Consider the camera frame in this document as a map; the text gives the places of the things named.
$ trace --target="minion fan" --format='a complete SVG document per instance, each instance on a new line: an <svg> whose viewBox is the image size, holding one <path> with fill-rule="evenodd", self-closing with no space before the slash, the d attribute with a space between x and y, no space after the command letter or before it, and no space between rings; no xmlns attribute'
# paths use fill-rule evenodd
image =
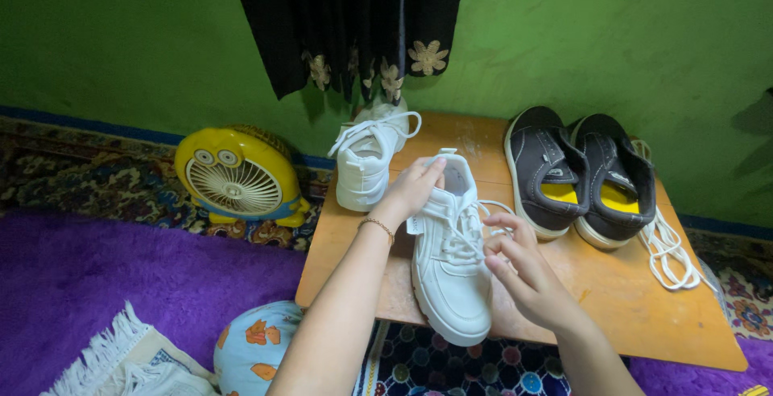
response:
<svg viewBox="0 0 773 396"><path fill-rule="evenodd" d="M275 136L256 126L234 125L188 135L177 147L175 170L213 223L276 220L280 226L300 226L309 204L289 158Z"/></svg>

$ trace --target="forearm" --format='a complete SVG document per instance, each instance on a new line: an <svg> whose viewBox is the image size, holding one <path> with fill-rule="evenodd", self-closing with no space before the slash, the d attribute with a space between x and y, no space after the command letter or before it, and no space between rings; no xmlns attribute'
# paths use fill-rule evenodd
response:
<svg viewBox="0 0 773 396"><path fill-rule="evenodd" d="M604 332L587 315L573 330L556 333L556 340L572 394L644 395Z"/></svg>
<svg viewBox="0 0 773 396"><path fill-rule="evenodd" d="M399 225L384 222L392 231ZM351 393L370 338L389 248L386 231L375 223L362 225L307 310L269 395Z"/></svg>

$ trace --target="purple rug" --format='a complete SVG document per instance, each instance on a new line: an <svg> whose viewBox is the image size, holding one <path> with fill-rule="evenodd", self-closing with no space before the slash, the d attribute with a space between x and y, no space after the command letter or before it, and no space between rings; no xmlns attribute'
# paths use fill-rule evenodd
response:
<svg viewBox="0 0 773 396"><path fill-rule="evenodd" d="M728 396L755 385L773 389L773 342L737 337L749 362L746 372L729 372L645 358L631 359L631 374L648 396Z"/></svg>
<svg viewBox="0 0 773 396"><path fill-rule="evenodd" d="M301 252L79 216L0 219L0 388L48 390L127 299L202 366L233 318L293 299Z"/></svg>

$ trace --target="curtain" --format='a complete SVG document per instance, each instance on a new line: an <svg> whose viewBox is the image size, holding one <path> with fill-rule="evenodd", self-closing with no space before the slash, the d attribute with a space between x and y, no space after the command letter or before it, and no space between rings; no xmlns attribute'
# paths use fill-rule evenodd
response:
<svg viewBox="0 0 773 396"><path fill-rule="evenodd" d="M241 0L278 99L303 88L397 105L405 75L448 66L459 0Z"/></svg>

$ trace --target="table surface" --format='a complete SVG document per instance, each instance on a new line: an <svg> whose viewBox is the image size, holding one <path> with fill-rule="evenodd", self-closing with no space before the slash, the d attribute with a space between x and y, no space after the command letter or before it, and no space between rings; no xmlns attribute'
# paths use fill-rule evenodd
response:
<svg viewBox="0 0 773 396"><path fill-rule="evenodd" d="M456 147L478 186L478 198L513 207L513 185L502 149L507 121L425 112L421 131L395 154L391 180L413 160L432 156L441 147ZM328 187L322 214L298 285L295 301L309 306L346 252L365 213L341 207L335 200L335 177ZM657 181L657 204L682 245L700 269L695 253L671 202ZM488 207L492 213L501 211ZM649 254L638 237L614 252L586 243L574 227L540 251L566 288L604 330L614 349L628 356L743 371L748 364L713 292L703 283L689 291L669 292L649 270ZM427 325L411 286L413 237L404 224L397 233L382 278L376 317ZM674 263L677 276L683 273ZM554 334L527 321L502 284L493 278L491 336L555 344Z"/></svg>

